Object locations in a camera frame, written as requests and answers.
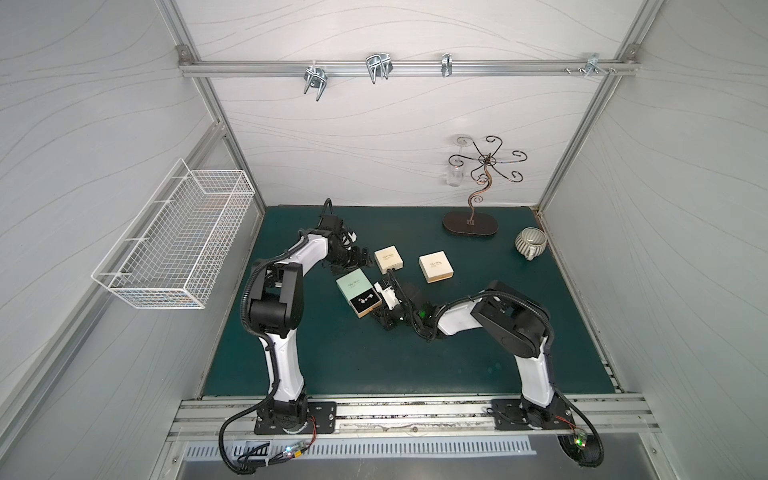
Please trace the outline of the mint green jewelry box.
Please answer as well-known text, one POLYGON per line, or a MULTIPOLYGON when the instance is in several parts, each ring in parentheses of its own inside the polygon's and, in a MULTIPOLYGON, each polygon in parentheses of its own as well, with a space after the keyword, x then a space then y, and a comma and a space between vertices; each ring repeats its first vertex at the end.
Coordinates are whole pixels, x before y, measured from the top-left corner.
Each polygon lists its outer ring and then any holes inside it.
POLYGON ((336 284, 358 318, 366 316, 382 305, 379 293, 361 269, 356 269, 339 277, 336 284), (356 297, 366 296, 368 293, 372 294, 373 298, 365 298, 363 302, 355 300, 356 297))

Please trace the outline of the cream drawer jewelry box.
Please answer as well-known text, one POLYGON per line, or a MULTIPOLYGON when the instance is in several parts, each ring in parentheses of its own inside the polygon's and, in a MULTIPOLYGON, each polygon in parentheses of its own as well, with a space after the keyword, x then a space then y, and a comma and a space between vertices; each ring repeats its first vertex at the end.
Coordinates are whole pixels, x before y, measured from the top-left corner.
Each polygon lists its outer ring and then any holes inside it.
POLYGON ((450 279, 454 275, 454 269, 444 251, 422 255, 418 263, 429 284, 450 279))

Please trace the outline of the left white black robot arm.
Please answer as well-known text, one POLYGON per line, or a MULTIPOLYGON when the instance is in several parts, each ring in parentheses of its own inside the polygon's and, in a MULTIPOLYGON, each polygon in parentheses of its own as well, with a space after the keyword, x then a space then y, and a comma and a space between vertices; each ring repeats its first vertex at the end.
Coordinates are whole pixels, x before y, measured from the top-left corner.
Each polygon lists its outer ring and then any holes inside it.
POLYGON ((346 274, 370 264, 357 235, 334 213, 326 199, 316 227, 301 229, 298 241, 282 253, 260 260, 252 268, 240 301, 246 332, 259 338, 269 375, 269 392, 255 408, 257 427, 271 423, 288 434, 307 428, 310 407, 297 350, 297 330, 303 318, 304 276, 316 264, 346 274))

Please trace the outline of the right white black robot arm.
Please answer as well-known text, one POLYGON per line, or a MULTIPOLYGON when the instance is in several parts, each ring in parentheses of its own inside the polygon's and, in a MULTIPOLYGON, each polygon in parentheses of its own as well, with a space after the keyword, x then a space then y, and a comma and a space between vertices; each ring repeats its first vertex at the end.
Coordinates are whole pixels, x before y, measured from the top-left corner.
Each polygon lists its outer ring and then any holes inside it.
POLYGON ((567 426, 567 402, 557 392, 549 365, 554 328, 548 311, 535 300, 494 280, 474 295, 435 305, 402 286, 393 271, 373 289, 382 299, 374 316, 387 330, 403 322, 420 338, 432 341, 482 328, 514 356, 521 399, 491 408, 498 421, 532 430, 567 426))

